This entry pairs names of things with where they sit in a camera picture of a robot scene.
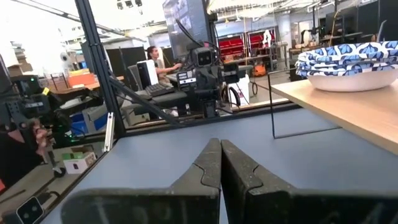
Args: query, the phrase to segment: blue table surface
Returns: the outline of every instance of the blue table surface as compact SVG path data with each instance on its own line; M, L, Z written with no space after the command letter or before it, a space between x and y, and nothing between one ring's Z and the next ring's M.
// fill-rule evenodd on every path
M277 134L330 128L304 110L275 115ZM298 188L388 191L398 189L398 157L344 129L273 139L269 114L120 139L73 189L168 187L192 164L210 138L229 139L266 169ZM63 200L42 223L61 223ZM220 223L228 223L223 198Z

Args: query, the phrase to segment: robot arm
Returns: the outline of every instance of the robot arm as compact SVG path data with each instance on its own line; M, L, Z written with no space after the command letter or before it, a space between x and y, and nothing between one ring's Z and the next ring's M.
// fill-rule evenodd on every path
M69 127L70 115L103 104L103 99L97 93L86 88L52 93L48 88L41 88L37 77L33 75L14 77L11 81L17 91L0 95L1 129L5 132L19 129L32 150L37 150L38 146L32 130L34 119L40 118L47 127L53 124ZM81 103L62 108L67 101L75 98L79 98Z

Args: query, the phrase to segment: white bowl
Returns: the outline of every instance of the white bowl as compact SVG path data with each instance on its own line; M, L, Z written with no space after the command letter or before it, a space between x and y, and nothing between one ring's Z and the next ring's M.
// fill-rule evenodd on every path
M398 78L398 70L358 73L353 76L308 76L311 84L325 91L366 91L383 88Z

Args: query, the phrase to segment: keyboard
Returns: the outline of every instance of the keyboard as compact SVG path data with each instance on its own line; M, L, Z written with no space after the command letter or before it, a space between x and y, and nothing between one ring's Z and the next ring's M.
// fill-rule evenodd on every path
M174 87L171 84L167 83L158 83L155 85L150 85L147 86L145 90L152 97L162 96L168 93L173 93L175 91Z

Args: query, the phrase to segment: blue and white patterned cloth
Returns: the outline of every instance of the blue and white patterned cloth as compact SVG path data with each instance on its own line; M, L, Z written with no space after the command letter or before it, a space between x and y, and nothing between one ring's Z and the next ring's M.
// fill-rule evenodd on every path
M398 68L398 41L341 44L303 52L296 74L348 76Z

